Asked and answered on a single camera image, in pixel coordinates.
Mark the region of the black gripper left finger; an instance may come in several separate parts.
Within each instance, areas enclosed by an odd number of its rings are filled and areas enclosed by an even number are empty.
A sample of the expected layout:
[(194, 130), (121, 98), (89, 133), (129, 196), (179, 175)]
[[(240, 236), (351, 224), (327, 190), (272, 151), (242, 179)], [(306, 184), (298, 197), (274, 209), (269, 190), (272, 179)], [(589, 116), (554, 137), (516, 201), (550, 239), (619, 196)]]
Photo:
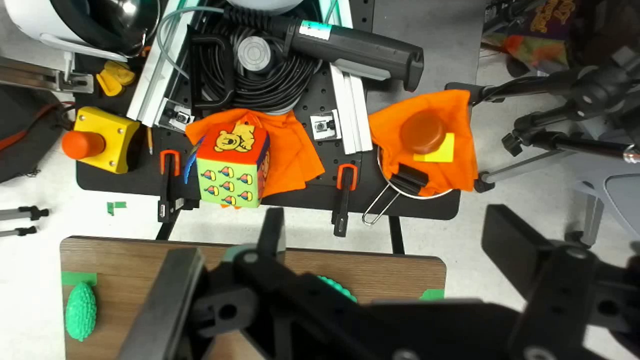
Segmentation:
[(117, 360), (191, 360), (186, 318), (204, 272), (196, 248), (167, 249)]

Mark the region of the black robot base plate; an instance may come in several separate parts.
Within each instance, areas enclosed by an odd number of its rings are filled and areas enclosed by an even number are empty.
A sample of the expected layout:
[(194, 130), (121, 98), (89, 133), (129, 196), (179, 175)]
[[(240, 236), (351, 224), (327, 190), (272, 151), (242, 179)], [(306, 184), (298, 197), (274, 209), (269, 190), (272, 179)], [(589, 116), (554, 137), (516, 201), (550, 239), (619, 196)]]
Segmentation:
[[(302, 100), (295, 104), (295, 116), (306, 131), (309, 128), (309, 116), (320, 110), (329, 110), (333, 105), (331, 76), (327, 68), (321, 68), (311, 83), (303, 89)], [(179, 149), (187, 154), (191, 149), (187, 137), (182, 131), (153, 128), (153, 151), (148, 151), (145, 133), (139, 131), (129, 149), (129, 169), (121, 175), (76, 164), (76, 181), (81, 190), (101, 190), (101, 191), (125, 191), (125, 193), (148, 193), (158, 196), (159, 191), (159, 160), (158, 151), (163, 147)], [(275, 193), (266, 197), (266, 204), (333, 209), (335, 191), (335, 165), (341, 162), (355, 162), (359, 169), (359, 179), (355, 191), (349, 196), (349, 212), (363, 212), (368, 204), (384, 190), (386, 181), (375, 168), (375, 154), (355, 154), (351, 157), (341, 154), (337, 142), (316, 142), (318, 155), (325, 168), (321, 175), (311, 179), (303, 190)], [(451, 219), (457, 214), (460, 191), (451, 190), (447, 193), (436, 196), (431, 199), (409, 199), (399, 196), (387, 209), (387, 216), (407, 216), (407, 218), (431, 218), (431, 219)]]

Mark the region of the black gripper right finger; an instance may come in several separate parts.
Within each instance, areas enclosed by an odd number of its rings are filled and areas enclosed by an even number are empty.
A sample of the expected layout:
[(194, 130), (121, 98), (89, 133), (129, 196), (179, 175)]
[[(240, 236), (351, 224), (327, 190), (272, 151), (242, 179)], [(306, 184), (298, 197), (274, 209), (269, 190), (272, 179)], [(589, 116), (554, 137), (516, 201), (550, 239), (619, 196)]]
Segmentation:
[(504, 204), (486, 207), (482, 249), (525, 300), (508, 354), (516, 360), (580, 360), (594, 258), (546, 239)]

